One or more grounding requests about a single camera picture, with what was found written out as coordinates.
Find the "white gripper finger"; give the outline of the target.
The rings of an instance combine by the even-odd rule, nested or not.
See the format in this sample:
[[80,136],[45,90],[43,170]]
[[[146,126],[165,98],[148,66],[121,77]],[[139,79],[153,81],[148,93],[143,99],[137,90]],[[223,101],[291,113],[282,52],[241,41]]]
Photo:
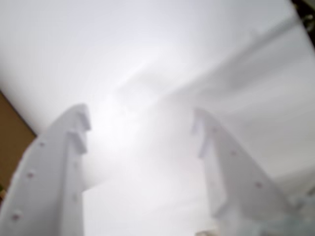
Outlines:
[[88,107],[62,113],[26,149],[0,210],[3,236],[82,236]]
[[194,110],[195,127],[204,132],[204,162],[210,214],[221,236],[274,218],[293,216],[295,207],[237,139],[209,112]]

